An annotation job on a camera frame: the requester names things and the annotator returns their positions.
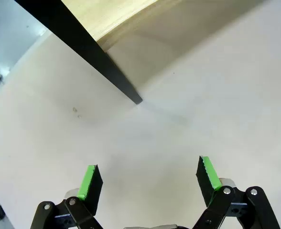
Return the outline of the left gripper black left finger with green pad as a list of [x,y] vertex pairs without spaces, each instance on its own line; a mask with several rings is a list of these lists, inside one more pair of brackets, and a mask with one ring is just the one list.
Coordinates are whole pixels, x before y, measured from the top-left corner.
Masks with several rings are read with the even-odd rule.
[[89,165],[75,196],[59,204],[41,202],[34,214],[32,229],[101,229],[95,219],[103,180],[97,165]]

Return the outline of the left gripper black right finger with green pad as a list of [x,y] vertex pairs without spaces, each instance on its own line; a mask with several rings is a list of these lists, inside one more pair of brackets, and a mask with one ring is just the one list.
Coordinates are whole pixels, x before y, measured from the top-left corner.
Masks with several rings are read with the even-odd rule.
[[219,178],[209,157],[200,156],[196,172],[206,210],[195,229],[219,229],[226,217],[236,217],[243,229],[279,229],[270,202],[261,187],[241,191],[229,178]]

